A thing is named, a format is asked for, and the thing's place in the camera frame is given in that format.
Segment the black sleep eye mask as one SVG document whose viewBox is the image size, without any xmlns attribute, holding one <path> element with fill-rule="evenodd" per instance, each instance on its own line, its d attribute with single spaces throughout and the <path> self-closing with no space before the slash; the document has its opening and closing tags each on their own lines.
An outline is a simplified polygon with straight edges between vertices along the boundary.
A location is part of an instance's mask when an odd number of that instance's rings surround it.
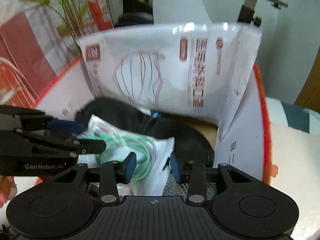
<svg viewBox="0 0 320 240">
<path fill-rule="evenodd" d="M 199 161 L 212 167 L 214 150 L 209 141 L 195 128 L 178 120 L 153 118 L 135 107 L 110 98 L 97 98 L 77 111 L 75 120 L 88 126 L 91 116 L 136 134 L 156 139 L 174 138 L 174 152 L 183 161 Z"/>
</svg>

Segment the white plastic pouch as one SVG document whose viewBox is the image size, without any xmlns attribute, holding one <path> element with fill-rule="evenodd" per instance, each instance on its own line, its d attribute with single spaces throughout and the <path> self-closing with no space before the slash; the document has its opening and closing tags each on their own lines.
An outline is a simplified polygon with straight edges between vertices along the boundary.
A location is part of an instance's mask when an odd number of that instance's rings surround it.
<svg viewBox="0 0 320 240">
<path fill-rule="evenodd" d="M 167 161 L 174 149 L 175 139 L 155 139 L 147 135 L 120 129 L 103 119 L 92 115 L 88 128 L 79 135 L 80 139 L 103 140 L 106 149 L 101 154 L 84 154 L 79 163 L 89 168 L 100 167 L 108 161 L 124 161 L 130 152 L 137 157 L 137 164 L 128 185 L 118 186 L 120 194 L 134 196 L 161 196 L 163 194 L 170 168 Z"/>
</svg>

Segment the white face mask pack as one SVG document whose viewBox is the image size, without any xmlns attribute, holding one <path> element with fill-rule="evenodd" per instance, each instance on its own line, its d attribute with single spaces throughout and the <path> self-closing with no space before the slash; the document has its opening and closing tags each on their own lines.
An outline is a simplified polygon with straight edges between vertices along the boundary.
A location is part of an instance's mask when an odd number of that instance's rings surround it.
<svg viewBox="0 0 320 240">
<path fill-rule="evenodd" d="M 246 90 L 262 33 L 247 24 L 144 24 L 82 36 L 98 96 L 215 124 L 224 138 Z"/>
</svg>

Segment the blue packaged item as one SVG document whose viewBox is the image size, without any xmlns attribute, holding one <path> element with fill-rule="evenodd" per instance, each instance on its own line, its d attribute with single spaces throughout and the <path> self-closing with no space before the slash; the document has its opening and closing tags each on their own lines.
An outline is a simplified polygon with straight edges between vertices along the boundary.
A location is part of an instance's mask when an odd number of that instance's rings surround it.
<svg viewBox="0 0 320 240">
<path fill-rule="evenodd" d="M 151 116 L 153 118 L 155 118 L 155 119 L 165 117 L 165 114 L 163 112 L 160 112 L 160 111 L 151 110 L 150 113 L 151 113 Z"/>
</svg>

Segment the red strawberry cardboard box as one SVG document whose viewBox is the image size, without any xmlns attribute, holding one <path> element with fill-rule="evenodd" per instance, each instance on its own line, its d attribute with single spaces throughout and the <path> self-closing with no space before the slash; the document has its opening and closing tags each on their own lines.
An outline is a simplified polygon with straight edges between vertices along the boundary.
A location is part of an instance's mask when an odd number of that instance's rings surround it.
<svg viewBox="0 0 320 240">
<path fill-rule="evenodd" d="M 72 120 L 75 113 L 93 99 L 85 64 L 79 56 L 39 95 L 33 107 L 60 119 Z M 257 64 L 247 84 L 229 131 L 195 123 L 215 144 L 214 165 L 230 163 L 269 184 L 272 173 L 272 143 L 265 91 Z"/>
</svg>

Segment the black exercise bike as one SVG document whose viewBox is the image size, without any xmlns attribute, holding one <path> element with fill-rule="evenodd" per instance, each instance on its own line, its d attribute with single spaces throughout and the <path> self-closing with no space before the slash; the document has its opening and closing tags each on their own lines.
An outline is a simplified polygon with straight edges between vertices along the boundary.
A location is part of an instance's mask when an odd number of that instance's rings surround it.
<svg viewBox="0 0 320 240">
<path fill-rule="evenodd" d="M 208 0 L 122 0 L 123 13 L 118 17 L 115 27 L 153 23 L 204 23 L 212 22 L 242 22 L 261 25 L 261 18 L 255 16 L 258 0 L 244 0 L 238 16 L 218 18 L 221 13 L 218 7 L 225 1 L 214 0 L 214 4 L 207 9 Z M 277 9 L 287 7 L 281 0 L 266 0 Z"/>
</svg>

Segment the white curved board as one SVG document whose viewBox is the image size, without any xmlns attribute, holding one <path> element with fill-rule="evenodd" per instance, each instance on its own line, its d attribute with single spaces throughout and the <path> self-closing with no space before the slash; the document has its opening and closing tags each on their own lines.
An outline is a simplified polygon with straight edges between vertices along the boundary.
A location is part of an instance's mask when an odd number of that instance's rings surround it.
<svg viewBox="0 0 320 240">
<path fill-rule="evenodd" d="M 153 0 L 152 7 L 155 23 L 212 23 L 203 0 Z"/>
</svg>

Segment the wooden door frame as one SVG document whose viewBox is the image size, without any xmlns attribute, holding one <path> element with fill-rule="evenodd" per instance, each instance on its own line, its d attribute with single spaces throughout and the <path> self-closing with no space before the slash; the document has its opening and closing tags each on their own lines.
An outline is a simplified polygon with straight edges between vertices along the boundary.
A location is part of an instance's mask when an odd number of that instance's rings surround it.
<svg viewBox="0 0 320 240">
<path fill-rule="evenodd" d="M 310 74 L 295 101 L 295 105 L 305 107 L 316 112 L 320 108 L 320 54 L 315 58 Z"/>
</svg>

